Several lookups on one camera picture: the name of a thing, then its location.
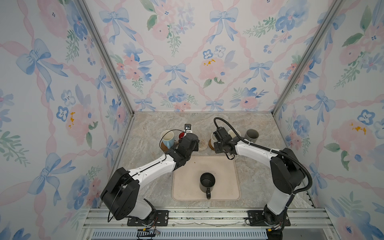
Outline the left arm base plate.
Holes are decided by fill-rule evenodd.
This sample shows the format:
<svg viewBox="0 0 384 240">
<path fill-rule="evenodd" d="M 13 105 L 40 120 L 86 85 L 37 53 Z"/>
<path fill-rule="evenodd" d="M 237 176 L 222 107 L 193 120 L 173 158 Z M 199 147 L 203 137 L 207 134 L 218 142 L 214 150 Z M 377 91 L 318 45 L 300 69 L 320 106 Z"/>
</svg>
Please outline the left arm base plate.
<svg viewBox="0 0 384 240">
<path fill-rule="evenodd" d="M 166 227 L 169 221 L 168 210 L 155 210 L 147 218 L 141 220 L 137 217 L 128 216 L 128 227 Z"/>
</svg>

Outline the blue mug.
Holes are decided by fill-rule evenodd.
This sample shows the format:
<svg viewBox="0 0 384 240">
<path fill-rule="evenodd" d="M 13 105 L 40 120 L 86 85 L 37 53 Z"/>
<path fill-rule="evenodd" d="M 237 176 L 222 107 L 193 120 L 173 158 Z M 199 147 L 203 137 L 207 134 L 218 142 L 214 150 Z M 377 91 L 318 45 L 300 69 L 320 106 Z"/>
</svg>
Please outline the blue mug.
<svg viewBox="0 0 384 240">
<path fill-rule="evenodd" d="M 161 133 L 161 143 L 167 148 L 170 149 L 175 144 L 175 134 L 174 131 L 166 130 Z"/>
</svg>

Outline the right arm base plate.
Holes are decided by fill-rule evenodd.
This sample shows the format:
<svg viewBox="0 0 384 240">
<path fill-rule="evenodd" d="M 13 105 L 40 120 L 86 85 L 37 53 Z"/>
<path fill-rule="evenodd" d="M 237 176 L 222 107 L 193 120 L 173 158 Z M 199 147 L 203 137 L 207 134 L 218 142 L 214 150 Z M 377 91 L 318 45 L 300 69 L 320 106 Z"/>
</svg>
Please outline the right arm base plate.
<svg viewBox="0 0 384 240">
<path fill-rule="evenodd" d="M 286 211 L 275 215 L 269 210 L 250 210 L 247 211 L 247 215 L 246 222 L 251 227 L 281 227 L 283 224 L 285 227 L 291 226 Z"/>
</svg>

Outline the grey mug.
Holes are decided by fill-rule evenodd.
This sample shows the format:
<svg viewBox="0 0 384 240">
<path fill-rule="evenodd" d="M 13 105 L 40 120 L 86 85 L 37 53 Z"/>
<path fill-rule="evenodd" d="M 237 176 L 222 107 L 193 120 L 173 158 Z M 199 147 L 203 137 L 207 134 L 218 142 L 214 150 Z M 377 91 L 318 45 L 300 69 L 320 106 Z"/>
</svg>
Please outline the grey mug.
<svg viewBox="0 0 384 240">
<path fill-rule="evenodd" d="M 244 135 L 244 138 L 249 142 L 256 143 L 259 138 L 259 132 L 254 129 L 248 129 Z"/>
</svg>

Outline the black mug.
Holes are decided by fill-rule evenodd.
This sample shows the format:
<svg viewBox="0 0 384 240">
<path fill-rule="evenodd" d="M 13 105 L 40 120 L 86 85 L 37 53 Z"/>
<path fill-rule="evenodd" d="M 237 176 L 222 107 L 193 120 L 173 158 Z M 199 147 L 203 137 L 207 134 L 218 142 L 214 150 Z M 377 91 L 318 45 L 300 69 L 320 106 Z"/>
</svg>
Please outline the black mug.
<svg viewBox="0 0 384 240">
<path fill-rule="evenodd" d="M 211 173 L 203 173 L 200 176 L 200 189 L 203 193 L 206 194 L 207 200 L 210 200 L 212 197 L 212 190 L 215 186 L 216 178 Z"/>
</svg>

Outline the white speckled mug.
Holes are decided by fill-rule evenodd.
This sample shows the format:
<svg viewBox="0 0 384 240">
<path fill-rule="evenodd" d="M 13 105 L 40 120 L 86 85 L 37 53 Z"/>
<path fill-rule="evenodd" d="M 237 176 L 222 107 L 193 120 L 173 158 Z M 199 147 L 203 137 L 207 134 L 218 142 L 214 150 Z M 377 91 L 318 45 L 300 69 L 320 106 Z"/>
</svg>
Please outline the white speckled mug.
<svg viewBox="0 0 384 240">
<path fill-rule="evenodd" d="M 211 139 L 210 140 L 211 140 L 212 146 L 215 147 L 214 143 L 217 141 L 217 139 L 216 139 L 216 137 L 215 137 L 215 135 L 213 133 L 211 134 Z"/>
</svg>

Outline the cream white mug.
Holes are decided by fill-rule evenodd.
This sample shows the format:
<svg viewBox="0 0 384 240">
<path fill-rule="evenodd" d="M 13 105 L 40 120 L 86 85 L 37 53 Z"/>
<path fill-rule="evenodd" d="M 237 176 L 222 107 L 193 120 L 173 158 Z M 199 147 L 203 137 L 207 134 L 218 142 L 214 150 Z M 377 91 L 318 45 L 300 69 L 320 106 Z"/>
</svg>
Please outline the cream white mug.
<svg viewBox="0 0 384 240">
<path fill-rule="evenodd" d="M 230 135 L 233 139 L 234 139 L 235 137 L 237 137 L 237 136 L 241 136 L 241 133 L 240 133 L 240 131 L 238 131 L 238 130 L 235 130 L 235 131 L 233 131 L 233 130 L 229 130 L 228 133 L 229 133 L 229 135 Z"/>
</svg>

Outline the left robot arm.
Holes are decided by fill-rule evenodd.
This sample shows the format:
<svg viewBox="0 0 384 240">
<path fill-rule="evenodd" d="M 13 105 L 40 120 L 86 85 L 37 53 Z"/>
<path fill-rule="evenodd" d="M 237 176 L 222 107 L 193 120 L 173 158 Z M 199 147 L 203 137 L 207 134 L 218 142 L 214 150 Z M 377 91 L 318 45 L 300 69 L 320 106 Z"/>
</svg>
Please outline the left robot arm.
<svg viewBox="0 0 384 240">
<path fill-rule="evenodd" d="M 144 225 L 151 225 L 156 218 L 156 208 L 146 199 L 139 200 L 141 188 L 158 177 L 183 167 L 199 150 L 197 135 L 187 133 L 176 147 L 169 149 L 158 159 L 136 169 L 117 169 L 101 193 L 101 200 L 117 221 L 126 217 L 136 218 Z"/>
</svg>

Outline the red inside mug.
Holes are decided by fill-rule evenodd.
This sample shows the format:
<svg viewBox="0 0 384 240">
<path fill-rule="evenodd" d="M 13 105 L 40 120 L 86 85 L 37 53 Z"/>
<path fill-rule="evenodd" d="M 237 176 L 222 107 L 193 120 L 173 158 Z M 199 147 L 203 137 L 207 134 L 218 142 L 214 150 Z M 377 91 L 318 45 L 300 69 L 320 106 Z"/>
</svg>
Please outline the red inside mug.
<svg viewBox="0 0 384 240">
<path fill-rule="evenodd" d="M 179 134 L 179 143 L 182 141 L 182 139 L 183 139 L 183 137 L 186 135 L 186 133 L 185 132 L 181 132 L 180 134 Z"/>
</svg>

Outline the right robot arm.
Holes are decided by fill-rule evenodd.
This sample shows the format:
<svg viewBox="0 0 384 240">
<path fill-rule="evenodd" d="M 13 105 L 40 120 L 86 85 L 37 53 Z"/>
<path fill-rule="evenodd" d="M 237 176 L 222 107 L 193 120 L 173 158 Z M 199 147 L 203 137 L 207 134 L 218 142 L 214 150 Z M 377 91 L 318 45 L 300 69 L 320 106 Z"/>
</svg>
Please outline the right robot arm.
<svg viewBox="0 0 384 240">
<path fill-rule="evenodd" d="M 298 192 L 298 187 L 306 177 L 304 169 L 288 149 L 273 150 L 258 146 L 238 136 L 232 137 L 223 127 L 213 135 L 215 152 L 244 156 L 268 166 L 271 170 L 274 191 L 263 210 L 264 221 L 269 226 L 282 225 L 289 205 Z"/>
</svg>

